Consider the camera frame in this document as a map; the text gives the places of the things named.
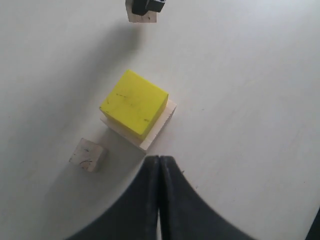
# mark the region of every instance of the yellow foam block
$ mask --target yellow foam block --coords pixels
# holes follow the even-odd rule
[[[100,106],[103,114],[144,140],[164,111],[169,94],[127,70]]]

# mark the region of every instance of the white surface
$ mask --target white surface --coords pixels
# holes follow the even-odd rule
[[[143,158],[99,105],[126,69],[178,108],[152,148],[262,240],[302,240],[320,204],[320,1],[167,1],[128,23],[124,0],[2,0],[0,239],[58,240],[99,216]],[[109,149],[99,174],[68,159]]]
[[[172,115],[176,110],[176,107],[177,107],[177,104],[175,104],[173,101],[168,99],[168,102],[165,106],[163,113],[160,115],[160,117],[155,122],[150,132],[148,133],[148,135],[143,141],[137,138],[136,136],[134,136],[131,132],[129,132],[124,127],[122,127],[120,124],[107,118],[103,113],[100,114],[100,120],[105,125],[107,125],[110,129],[117,132],[122,137],[127,139],[130,143],[135,145],[137,148],[139,148],[145,153],[148,153],[148,150],[154,144],[156,144],[158,136],[161,134],[165,126],[168,124],[169,120],[171,119]]]

